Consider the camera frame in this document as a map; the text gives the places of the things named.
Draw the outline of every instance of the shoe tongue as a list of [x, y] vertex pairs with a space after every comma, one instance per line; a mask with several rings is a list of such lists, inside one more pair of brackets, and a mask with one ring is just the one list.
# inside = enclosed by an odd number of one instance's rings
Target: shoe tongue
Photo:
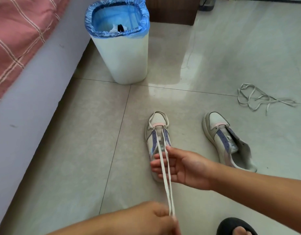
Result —
[[157, 135], [158, 135], [158, 140], [159, 140], [159, 144], [160, 144], [160, 149], [161, 151], [164, 151], [164, 137], [162, 135], [162, 130], [163, 130], [163, 126], [162, 125], [159, 125], [159, 126], [156, 126], [155, 127], [155, 130], [157, 132]]
[[220, 125], [219, 126], [219, 129], [222, 131], [222, 133], [226, 136], [228, 142], [229, 142], [229, 146], [230, 146], [230, 149], [231, 149], [231, 153], [236, 153], [239, 148], [238, 146], [236, 145], [236, 143], [234, 142], [231, 134], [229, 133], [229, 131], [227, 130], [226, 126], [225, 125]]

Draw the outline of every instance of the white shoelace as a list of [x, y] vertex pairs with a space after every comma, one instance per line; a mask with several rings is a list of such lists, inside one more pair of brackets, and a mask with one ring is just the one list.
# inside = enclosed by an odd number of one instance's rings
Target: white shoelace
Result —
[[[247, 97], [247, 96], [242, 92], [242, 90], [245, 90], [245, 89], [247, 89], [248, 87], [252, 87], [253, 90], [252, 90], [251, 94]], [[251, 96], [253, 95], [253, 93], [254, 93], [256, 90], [259, 91], [259, 93], [262, 94], [262, 95], [259, 96], [259, 97], [258, 97], [257, 99], [255, 99], [255, 100], [262, 99], [263, 97], [268, 98], [268, 100], [259, 103], [259, 104], [257, 105], [257, 107], [253, 108], [253, 107], [250, 105], [250, 99], [251, 99]], [[247, 102], [241, 102], [241, 101], [240, 101], [240, 97], [241, 97], [240, 94], [242, 95], [242, 97], [244, 97], [245, 99], [247, 99]], [[252, 111], [256, 111], [256, 110], [259, 108], [259, 106], [260, 106], [261, 104], [266, 104], [266, 105], [267, 105], [267, 107], [266, 107], [266, 115], [268, 114], [268, 109], [269, 109], [269, 106], [270, 106], [271, 103], [282, 102], [283, 104], [286, 104], [286, 105], [288, 105], [288, 106], [293, 106], [293, 107], [295, 107], [295, 104], [296, 104], [296, 102], [295, 102], [294, 100], [290, 99], [290, 98], [279, 98], [279, 99], [274, 98], [274, 97], [272, 97], [272, 96], [270, 96], [270, 95], [264, 93], [264, 92], [263, 92], [262, 90], [260, 90], [258, 87], [254, 86], [253, 84], [250, 84], [250, 83], [243, 83], [243, 84], [240, 86], [240, 88], [238, 89], [238, 101], [239, 101], [239, 103], [240, 103], [241, 105], [248, 105], [248, 107], [249, 107]]]
[[168, 152], [166, 150], [166, 145], [167, 145], [167, 141], [166, 141], [166, 138], [164, 136], [164, 129], [166, 129], [168, 126], [169, 126], [169, 120], [168, 120], [168, 117], [165, 113], [161, 112], [161, 111], [155, 111], [152, 116], [149, 118], [149, 127], [151, 129], [155, 129], [150, 121], [151, 119], [154, 117], [155, 113], [160, 113], [164, 116], [165, 120], [167, 121], [167, 125], [166, 126], [163, 126], [163, 129], [162, 129], [162, 136], [163, 136], [163, 140], [164, 140], [164, 152], [166, 154], [166, 159], [167, 159], [167, 168], [168, 168], [168, 178], [169, 178], [169, 183], [167, 181], [167, 176], [166, 176], [166, 171], [164, 169], [164, 158], [162, 156], [162, 152], [161, 152], [161, 148], [160, 148], [160, 144], [159, 144], [159, 138], [158, 138], [158, 135], [157, 135], [157, 132], [156, 132], [156, 139], [157, 139], [157, 145], [155, 147], [155, 150], [154, 152], [157, 150], [158, 148], [158, 152], [159, 152], [159, 156], [160, 156], [160, 163], [161, 163], [161, 170], [162, 170], [162, 175], [163, 175], [163, 179], [164, 179], [164, 188], [166, 190], [166, 194], [167, 194], [167, 198], [168, 198], [168, 206], [169, 206], [169, 215], [172, 215], [174, 216], [175, 215], [175, 209], [174, 209], [174, 203], [173, 203], [173, 196], [172, 196], [172, 187], [171, 187], [171, 174], [170, 174], [170, 166], [169, 166], [169, 157], [168, 157]]

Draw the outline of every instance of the hand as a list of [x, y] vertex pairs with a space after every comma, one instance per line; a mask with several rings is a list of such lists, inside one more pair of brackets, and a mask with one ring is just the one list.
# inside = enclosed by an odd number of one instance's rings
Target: hand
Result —
[[[218, 163], [204, 158], [191, 151], [166, 146], [169, 157], [171, 181], [181, 183], [196, 189], [210, 190], [212, 179], [215, 178]], [[165, 172], [168, 173], [167, 159], [164, 157]], [[159, 154], [154, 155], [155, 160], [150, 162], [151, 170], [163, 178]]]
[[158, 202], [144, 202], [129, 209], [106, 214], [115, 233], [121, 235], [181, 235], [176, 217]]

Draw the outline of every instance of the black slipper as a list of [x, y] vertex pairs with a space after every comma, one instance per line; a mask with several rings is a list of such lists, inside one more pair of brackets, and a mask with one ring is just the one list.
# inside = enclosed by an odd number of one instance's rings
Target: black slipper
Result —
[[251, 232], [252, 235], [257, 235], [255, 230], [245, 221], [239, 218], [226, 218], [224, 219], [217, 229], [217, 235], [232, 235], [236, 227], [243, 227], [246, 231]]

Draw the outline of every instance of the blue trash bag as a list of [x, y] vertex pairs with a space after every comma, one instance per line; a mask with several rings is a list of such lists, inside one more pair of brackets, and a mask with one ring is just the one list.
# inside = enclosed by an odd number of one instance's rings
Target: blue trash bag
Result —
[[[109, 33], [114, 24], [128, 29]], [[101, 0], [90, 5], [85, 14], [85, 28], [94, 38], [143, 38], [148, 34], [149, 27], [145, 0]]]

